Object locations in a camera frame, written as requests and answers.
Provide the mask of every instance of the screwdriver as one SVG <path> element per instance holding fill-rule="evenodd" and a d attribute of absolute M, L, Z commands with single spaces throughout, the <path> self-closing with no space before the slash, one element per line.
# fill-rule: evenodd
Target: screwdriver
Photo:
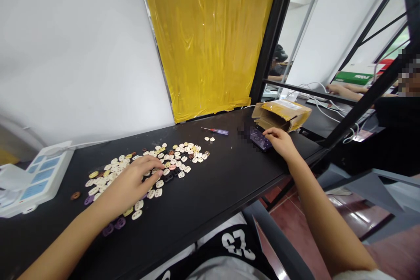
<path fill-rule="evenodd" d="M 215 132 L 215 133 L 220 133 L 220 134 L 224 134 L 224 135 L 228 135 L 229 131 L 227 130 L 222 130 L 222 129 L 214 129 L 214 128 L 204 128 L 204 127 L 200 127 L 201 129 L 207 129 L 210 130 L 211 132 Z"/>

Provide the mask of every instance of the purple button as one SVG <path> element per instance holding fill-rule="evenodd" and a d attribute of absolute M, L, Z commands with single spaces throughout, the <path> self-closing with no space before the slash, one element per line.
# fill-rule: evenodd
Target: purple button
<path fill-rule="evenodd" d="M 119 230 L 121 229 L 124 225 L 126 225 L 126 220 L 124 218 L 119 218 L 117 220 L 117 222 L 115 223 L 114 227 Z"/>
<path fill-rule="evenodd" d="M 92 203 L 94 198 L 95 196 L 89 196 L 88 198 L 86 198 L 84 201 L 84 205 L 87 206 L 88 204 Z"/>
<path fill-rule="evenodd" d="M 114 226 L 112 224 L 108 224 L 103 230 L 102 235 L 107 237 L 114 231 Z"/>

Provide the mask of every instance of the brown button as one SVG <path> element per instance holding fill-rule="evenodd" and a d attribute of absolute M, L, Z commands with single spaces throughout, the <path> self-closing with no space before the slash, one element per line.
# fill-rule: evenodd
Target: brown button
<path fill-rule="evenodd" d="M 80 192 L 75 192 L 73 195 L 71 195 L 70 200 L 76 200 L 80 197 Z"/>

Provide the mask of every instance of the pile of buttons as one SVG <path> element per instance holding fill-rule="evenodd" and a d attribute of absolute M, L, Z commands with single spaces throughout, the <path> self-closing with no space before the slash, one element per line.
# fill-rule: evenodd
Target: pile of buttons
<path fill-rule="evenodd" d="M 138 219 L 143 213 L 144 199 L 158 198 L 162 196 L 163 189 L 162 186 L 164 183 L 171 181 L 173 178 L 183 178 L 186 173 L 191 171 L 191 166 L 185 165 L 188 159 L 192 163 L 202 163 L 206 160 L 210 152 L 206 151 L 204 154 L 200 153 L 201 147 L 197 144 L 184 142 L 179 145 L 174 145 L 172 150 L 167 152 L 167 144 L 164 143 L 162 146 L 156 146 L 155 150 L 147 151 L 146 148 L 143 149 L 143 155 L 151 155 L 160 159 L 165 168 L 163 171 L 163 176 L 155 184 L 156 189 L 153 187 L 150 188 L 148 193 L 143 196 L 133 207 L 125 211 L 121 217 L 116 218 L 111 222 L 103 231 L 104 236 L 110 235 L 114 229 L 121 229 L 125 224 L 125 217 L 131 215 L 132 220 Z M 89 180 L 86 182 L 85 187 L 95 187 L 91 188 L 88 193 L 88 197 L 84 201 L 84 204 L 88 206 L 94 202 L 111 184 L 114 180 L 123 172 L 123 170 L 130 165 L 132 161 L 140 158 L 139 155 L 136 155 L 136 152 L 127 155 L 120 155 L 118 158 L 114 158 L 110 164 L 104 167 L 104 171 L 95 171 L 89 175 Z M 144 174 L 143 181 L 148 180 L 150 174 L 154 174 L 159 171 L 158 168 L 154 168 L 151 171 L 148 171 Z"/>

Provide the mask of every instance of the desk surface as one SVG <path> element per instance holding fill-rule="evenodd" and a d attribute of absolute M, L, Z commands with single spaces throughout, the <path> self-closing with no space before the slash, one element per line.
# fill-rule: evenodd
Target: desk surface
<path fill-rule="evenodd" d="M 166 142 L 193 142 L 208 150 L 209 158 L 193 164 L 184 178 L 165 183 L 162 197 L 146 199 L 143 215 L 104 238 L 99 235 L 76 267 L 72 279 L 139 279 L 198 238 L 257 200 L 287 172 L 274 149 L 259 151 L 244 139 L 238 127 L 251 124 L 253 108 L 178 124 L 109 143 L 76 150 L 54 199 L 26 215 L 0 218 L 2 263 L 0 278 L 21 274 L 85 209 L 89 188 L 84 186 L 92 169 L 143 147 Z M 210 134 L 199 127 L 229 130 L 229 136 Z M 307 159 L 322 148 L 297 133 L 292 139 Z M 71 202 L 75 192 L 82 196 Z"/>

